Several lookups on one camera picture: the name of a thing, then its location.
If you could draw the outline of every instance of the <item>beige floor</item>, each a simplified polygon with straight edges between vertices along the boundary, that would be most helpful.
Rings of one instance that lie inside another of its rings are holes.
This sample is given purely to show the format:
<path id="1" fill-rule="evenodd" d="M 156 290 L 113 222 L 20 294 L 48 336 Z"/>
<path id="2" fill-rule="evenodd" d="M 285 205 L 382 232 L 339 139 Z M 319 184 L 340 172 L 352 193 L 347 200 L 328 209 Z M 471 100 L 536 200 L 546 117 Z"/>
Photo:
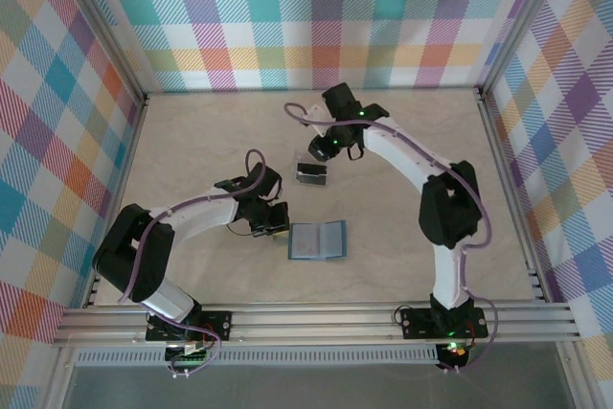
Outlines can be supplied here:
<path id="1" fill-rule="evenodd" d="M 492 217 L 493 244 L 469 255 L 467 279 L 492 299 L 529 299 L 532 291 L 488 141 L 470 91 L 356 91 L 378 102 L 418 140 L 477 170 Z M 359 162 L 339 155 L 325 188 L 298 184 L 294 155 L 312 128 L 283 113 L 288 101 L 311 105 L 319 92 L 157 96 L 150 102 L 125 191 L 124 204 L 171 205 L 241 175 L 243 155 L 259 148 L 284 177 L 294 222 L 346 219 L 348 256 L 342 261 L 289 261 L 286 241 L 237 237 L 211 229 L 177 248 L 167 276 L 202 303 L 264 301 L 425 300 L 434 283 L 433 253 L 418 226 L 420 195 L 396 170 L 366 152 Z M 248 227 L 235 224 L 240 231 Z M 97 304 L 118 291 L 102 283 Z"/>

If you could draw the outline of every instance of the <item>colorful checkered backdrop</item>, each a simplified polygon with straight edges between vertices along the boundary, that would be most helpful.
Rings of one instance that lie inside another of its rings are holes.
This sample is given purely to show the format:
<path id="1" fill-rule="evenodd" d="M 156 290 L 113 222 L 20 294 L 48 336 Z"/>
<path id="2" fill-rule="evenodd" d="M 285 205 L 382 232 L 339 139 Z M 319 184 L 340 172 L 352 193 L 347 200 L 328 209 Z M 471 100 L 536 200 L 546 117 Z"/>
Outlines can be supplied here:
<path id="1" fill-rule="evenodd" d="M 34 405 L 135 114 L 74 0 L 0 0 L 0 408 Z"/>
<path id="2" fill-rule="evenodd" d="M 546 0 L 493 109 L 557 300 L 613 407 L 613 0 Z"/>
<path id="3" fill-rule="evenodd" d="M 99 2 L 146 86 L 186 91 L 472 85 L 515 0 Z"/>

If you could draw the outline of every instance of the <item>black mounting plate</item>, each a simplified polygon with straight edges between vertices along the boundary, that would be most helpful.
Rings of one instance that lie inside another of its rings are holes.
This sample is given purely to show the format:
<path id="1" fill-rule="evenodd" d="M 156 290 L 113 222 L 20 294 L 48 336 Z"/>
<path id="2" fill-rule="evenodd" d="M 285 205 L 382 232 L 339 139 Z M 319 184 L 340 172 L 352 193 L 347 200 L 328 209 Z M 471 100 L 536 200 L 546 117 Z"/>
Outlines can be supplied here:
<path id="1" fill-rule="evenodd" d="M 403 308 L 400 313 L 402 338 L 404 339 L 471 339 L 470 323 L 477 339 L 488 337 L 488 325 L 482 308 L 474 307 L 468 311 L 465 326 L 453 331 L 443 332 L 431 319 L 430 308 Z"/>
<path id="2" fill-rule="evenodd" d="M 148 319 L 148 323 L 153 325 L 153 329 L 147 329 L 145 333 L 146 342 L 175 342 L 176 338 L 168 334 L 164 330 L 166 323 L 164 320 L 153 316 Z M 232 312 L 231 311 L 200 311 L 198 312 L 198 326 L 200 328 L 208 328 L 216 332 L 221 341 L 230 339 L 230 329 L 232 328 Z"/>

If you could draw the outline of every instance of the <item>gray floor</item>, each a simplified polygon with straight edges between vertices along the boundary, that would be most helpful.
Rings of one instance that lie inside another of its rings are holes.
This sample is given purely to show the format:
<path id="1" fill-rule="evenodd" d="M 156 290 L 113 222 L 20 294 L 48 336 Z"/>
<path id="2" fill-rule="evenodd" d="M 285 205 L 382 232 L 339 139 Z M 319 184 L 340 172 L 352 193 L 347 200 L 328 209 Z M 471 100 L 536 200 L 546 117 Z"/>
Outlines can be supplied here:
<path id="1" fill-rule="evenodd" d="M 64 409 L 572 408 L 555 344 L 498 344 L 460 375 L 433 365 L 76 368 Z"/>
<path id="2" fill-rule="evenodd" d="M 259 148 L 284 177 L 294 222 L 347 220 L 348 256 L 342 261 L 289 261 L 286 240 L 242 238 L 224 227 L 176 248 L 167 276 L 202 303 L 426 300 L 434 283 L 432 246 L 418 225 L 420 194 L 391 165 L 366 152 L 330 163 L 325 188 L 292 178 L 294 156 L 315 135 L 293 122 L 283 103 L 311 106 L 319 92 L 163 95 L 151 99 L 125 191 L 124 204 L 172 205 L 222 179 L 244 174 L 243 156 Z M 533 296 L 525 263 L 472 92 L 356 91 L 377 102 L 427 147 L 471 162 L 492 217 L 493 244 L 469 255 L 473 292 L 492 299 Z M 237 222 L 239 231 L 247 230 Z M 483 237 L 481 231 L 476 240 Z M 119 293 L 102 283 L 96 304 Z"/>

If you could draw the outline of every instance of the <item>metal grate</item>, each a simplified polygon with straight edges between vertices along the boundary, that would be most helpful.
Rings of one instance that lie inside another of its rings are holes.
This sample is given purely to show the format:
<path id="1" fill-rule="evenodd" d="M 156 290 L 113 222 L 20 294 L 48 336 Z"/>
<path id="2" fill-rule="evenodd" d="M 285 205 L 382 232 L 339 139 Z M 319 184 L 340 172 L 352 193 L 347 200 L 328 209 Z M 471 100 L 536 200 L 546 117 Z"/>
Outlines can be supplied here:
<path id="1" fill-rule="evenodd" d="M 351 365 L 434 364 L 432 345 L 355 347 L 239 347 L 221 351 L 216 365 Z M 83 349 L 77 366 L 158 366 L 164 364 L 164 349 Z"/>

